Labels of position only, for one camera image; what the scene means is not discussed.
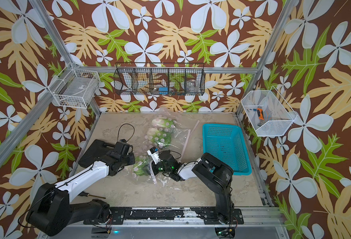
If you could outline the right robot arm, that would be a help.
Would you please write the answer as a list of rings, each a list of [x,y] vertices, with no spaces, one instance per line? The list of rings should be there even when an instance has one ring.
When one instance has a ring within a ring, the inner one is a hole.
[[[176,182],[198,178],[214,193],[214,208],[198,208],[195,213],[204,220],[205,224],[243,224],[240,210],[234,208],[231,200],[231,182],[233,169],[226,163],[209,153],[204,153],[199,159],[188,163],[178,162],[171,150],[159,151],[153,147],[147,151],[151,158],[149,172],[153,177],[163,174]]]

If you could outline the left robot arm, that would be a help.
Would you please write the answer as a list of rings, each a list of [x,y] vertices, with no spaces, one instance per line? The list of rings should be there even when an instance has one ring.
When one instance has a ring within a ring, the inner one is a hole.
[[[68,225],[85,221],[106,223],[111,219],[110,206],[100,199],[73,204],[72,201],[97,181],[115,176],[125,166],[135,164],[133,146],[125,139],[116,143],[94,140],[78,162],[83,171],[55,184],[39,187],[26,221],[55,236]]]

